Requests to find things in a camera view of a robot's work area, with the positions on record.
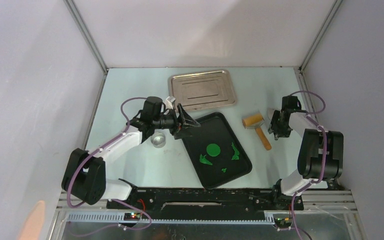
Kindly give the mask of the metal scraper with wooden handle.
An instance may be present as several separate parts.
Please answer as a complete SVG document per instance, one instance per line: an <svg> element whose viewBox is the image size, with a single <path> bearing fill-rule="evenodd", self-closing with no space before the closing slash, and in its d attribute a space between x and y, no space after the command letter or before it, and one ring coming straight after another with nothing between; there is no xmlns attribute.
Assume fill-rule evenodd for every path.
<svg viewBox="0 0 384 240"><path fill-rule="evenodd" d="M274 140L277 141L278 140L278 137L276 136L276 134L274 133L274 130L272 128L272 123L273 123L273 115L275 113L275 109L273 108L268 108L267 109L267 116L268 116L268 119L269 119L269 127L268 127L268 133L269 134L272 134L273 137L274 137Z"/></svg>

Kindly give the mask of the green dough piece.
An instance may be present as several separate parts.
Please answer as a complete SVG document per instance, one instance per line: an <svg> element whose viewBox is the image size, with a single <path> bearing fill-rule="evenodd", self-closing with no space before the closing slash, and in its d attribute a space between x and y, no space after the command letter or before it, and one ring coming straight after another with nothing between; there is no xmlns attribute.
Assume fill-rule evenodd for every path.
<svg viewBox="0 0 384 240"><path fill-rule="evenodd" d="M217 157L221 154L221 148L216 143L210 143L206 147L206 152L211 157Z"/></svg>

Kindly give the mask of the wooden dough roller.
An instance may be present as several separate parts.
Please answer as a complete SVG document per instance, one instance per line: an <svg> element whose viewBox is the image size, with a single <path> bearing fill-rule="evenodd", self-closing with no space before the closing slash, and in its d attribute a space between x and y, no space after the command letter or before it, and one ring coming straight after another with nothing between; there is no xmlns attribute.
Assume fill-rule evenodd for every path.
<svg viewBox="0 0 384 240"><path fill-rule="evenodd" d="M270 144L268 138L263 132L262 126L264 123L264 117L261 113L255 113L249 116L246 116L242 119L242 125L245 129L253 129L259 137L263 147L270 151L272 149L272 145Z"/></svg>

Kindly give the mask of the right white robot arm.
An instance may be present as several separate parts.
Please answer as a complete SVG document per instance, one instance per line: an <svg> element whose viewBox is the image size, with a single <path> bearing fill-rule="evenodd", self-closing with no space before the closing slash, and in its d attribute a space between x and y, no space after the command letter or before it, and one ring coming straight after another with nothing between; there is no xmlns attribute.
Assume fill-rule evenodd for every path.
<svg viewBox="0 0 384 240"><path fill-rule="evenodd" d="M296 170L279 179L271 191L271 204L284 209L297 204L298 197L308 188L342 175L344 135L326 130L304 110L270 108L267 112L268 132L276 140L288 138L293 131L301 137Z"/></svg>

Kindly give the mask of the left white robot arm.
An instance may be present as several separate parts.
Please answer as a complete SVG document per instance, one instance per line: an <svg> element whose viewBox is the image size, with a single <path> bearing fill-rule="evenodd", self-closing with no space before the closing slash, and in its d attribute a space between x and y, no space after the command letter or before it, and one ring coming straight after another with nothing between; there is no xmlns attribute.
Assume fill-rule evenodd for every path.
<svg viewBox="0 0 384 240"><path fill-rule="evenodd" d="M123 179L107 178L108 167L144 143L156 130L168 130L178 140L190 137L191 129L201 126L172 96L166 100L157 96L142 100L142 109L127 119L125 128L108 142L95 150L76 148L71 152L61 182L70 208L94 205L101 199L118 200L125 208L133 208L138 202L133 185Z"/></svg>

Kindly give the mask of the black plastic tray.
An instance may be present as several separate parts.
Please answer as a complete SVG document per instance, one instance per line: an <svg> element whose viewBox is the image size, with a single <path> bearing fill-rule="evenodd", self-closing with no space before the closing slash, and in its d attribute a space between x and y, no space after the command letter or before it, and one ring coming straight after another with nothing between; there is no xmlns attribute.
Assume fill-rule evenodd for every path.
<svg viewBox="0 0 384 240"><path fill-rule="evenodd" d="M252 162L225 116L213 112L197 119L182 142L204 189L211 190L252 171Z"/></svg>

